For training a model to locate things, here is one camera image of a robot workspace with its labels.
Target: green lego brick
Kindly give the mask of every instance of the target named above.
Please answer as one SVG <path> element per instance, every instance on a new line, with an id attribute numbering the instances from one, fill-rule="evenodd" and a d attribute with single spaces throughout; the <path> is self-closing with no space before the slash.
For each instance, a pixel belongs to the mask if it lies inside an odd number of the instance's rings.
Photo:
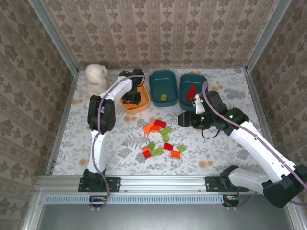
<path id="1" fill-rule="evenodd" d="M 148 148 L 150 148 L 151 150 L 153 150 L 155 147 L 155 144 L 153 142 L 149 142 L 148 144 Z"/>
<path id="2" fill-rule="evenodd" d="M 163 135 L 163 141 L 164 142 L 168 142 L 169 141 L 169 138 L 168 138 L 167 134 Z"/>
<path id="3" fill-rule="evenodd" d="M 162 131 L 160 131 L 160 134 L 164 136 L 165 134 L 168 134 L 172 131 L 172 128 L 170 126 L 165 127 Z"/>
<path id="4" fill-rule="evenodd" d="M 166 102 L 166 98 L 167 98 L 167 95 L 166 95 L 166 94 L 162 94 L 162 95 L 161 95 L 161 101 Z"/>
<path id="5" fill-rule="evenodd" d="M 157 148 L 151 151 L 152 156 L 158 156 L 163 154 L 163 148 Z"/>
<path id="6" fill-rule="evenodd" d="M 187 150 L 184 145 L 178 146 L 177 149 L 179 150 L 179 152 L 184 152 L 185 150 Z"/>

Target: patterned wallpaper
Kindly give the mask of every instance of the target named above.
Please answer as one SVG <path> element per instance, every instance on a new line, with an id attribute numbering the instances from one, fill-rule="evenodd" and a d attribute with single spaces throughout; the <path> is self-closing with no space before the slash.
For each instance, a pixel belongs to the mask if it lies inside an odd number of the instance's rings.
<path id="1" fill-rule="evenodd" d="M 0 229 L 27 213 L 45 174 L 72 76 L 24 0 L 0 1 Z"/>
<path id="2" fill-rule="evenodd" d="M 277 0 L 43 0 L 80 69 L 243 66 Z"/>
<path id="3" fill-rule="evenodd" d="M 292 0 L 252 76 L 277 149 L 307 165 L 307 0 Z"/>

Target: white table surface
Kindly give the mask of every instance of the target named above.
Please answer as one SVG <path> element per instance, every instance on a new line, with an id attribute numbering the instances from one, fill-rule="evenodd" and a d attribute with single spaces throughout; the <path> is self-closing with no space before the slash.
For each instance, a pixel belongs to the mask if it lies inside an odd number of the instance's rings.
<path id="1" fill-rule="evenodd" d="M 217 90 L 228 109 L 240 108 L 254 123 L 260 126 L 255 108 L 249 94 L 248 85 L 242 69 L 171 69 L 179 85 L 180 76 L 185 73 L 198 73 L 208 79 L 209 90 Z M 108 78 L 116 80 L 121 70 L 109 71 Z M 89 99 L 82 86 L 86 84 L 84 72 L 79 80 L 70 108 L 63 139 L 53 175 L 83 175 L 87 167 L 91 149 L 91 132 L 87 124 L 86 101 Z M 145 82 L 149 92 L 148 80 Z M 109 142 L 106 153 L 106 175 L 206 175 L 219 174 L 234 164 L 254 172 L 263 172 L 251 155 L 226 134 L 221 133 L 213 139 L 203 139 L 201 132 L 193 128 L 180 127 L 177 117 L 183 110 L 179 102 L 172 107 L 157 108 L 150 102 L 147 110 L 135 115 L 127 114 L 117 103 L 116 124 L 108 133 Z M 170 158 L 170 152 L 145 160 L 142 147 L 149 141 L 163 146 L 159 133 L 149 136 L 143 127 L 155 119 L 167 122 L 173 131 L 169 143 L 176 146 L 184 144 L 187 151 L 180 160 Z M 214 136 L 216 130 L 205 130 L 207 137 Z"/>

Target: orange lego brick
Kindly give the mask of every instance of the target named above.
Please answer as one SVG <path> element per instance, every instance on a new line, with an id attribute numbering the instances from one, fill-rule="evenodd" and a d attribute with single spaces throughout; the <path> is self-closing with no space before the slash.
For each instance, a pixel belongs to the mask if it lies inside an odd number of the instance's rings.
<path id="1" fill-rule="evenodd" d="M 161 126 L 155 126 L 153 125 L 152 128 L 150 129 L 151 132 L 160 132 Z"/>
<path id="2" fill-rule="evenodd" d="M 146 146 L 146 147 L 142 148 L 142 151 L 143 152 L 149 151 L 149 148 Z"/>
<path id="3" fill-rule="evenodd" d="M 153 122 L 151 122 L 151 123 L 149 123 L 147 126 L 145 126 L 145 127 L 143 128 L 144 133 L 146 133 L 147 135 L 149 135 L 150 129 L 152 128 L 153 125 L 154 125 Z"/>
<path id="4" fill-rule="evenodd" d="M 180 152 L 179 151 L 172 151 L 171 158 L 180 159 Z"/>

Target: black cable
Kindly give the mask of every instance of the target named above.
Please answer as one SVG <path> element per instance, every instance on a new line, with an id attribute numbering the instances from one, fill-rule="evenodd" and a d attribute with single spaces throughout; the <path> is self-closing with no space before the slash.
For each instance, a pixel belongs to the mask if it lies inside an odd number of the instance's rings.
<path id="1" fill-rule="evenodd" d="M 203 135 L 203 131 L 204 131 L 204 129 L 201 131 L 201 135 L 202 135 L 202 137 L 203 137 L 203 138 L 205 138 L 205 136 Z M 215 138 L 215 137 L 217 137 L 217 135 L 219 135 L 219 133 L 220 133 L 220 131 L 218 130 L 218 131 L 216 132 L 216 134 L 215 134 L 215 136 L 214 136 L 214 137 L 205 138 L 205 139 Z"/>
<path id="2" fill-rule="evenodd" d="M 145 78 L 143 78 L 143 83 L 142 83 L 142 85 L 144 85 L 144 82 L 145 82 Z M 142 85 L 138 85 L 138 87 L 141 87 Z"/>

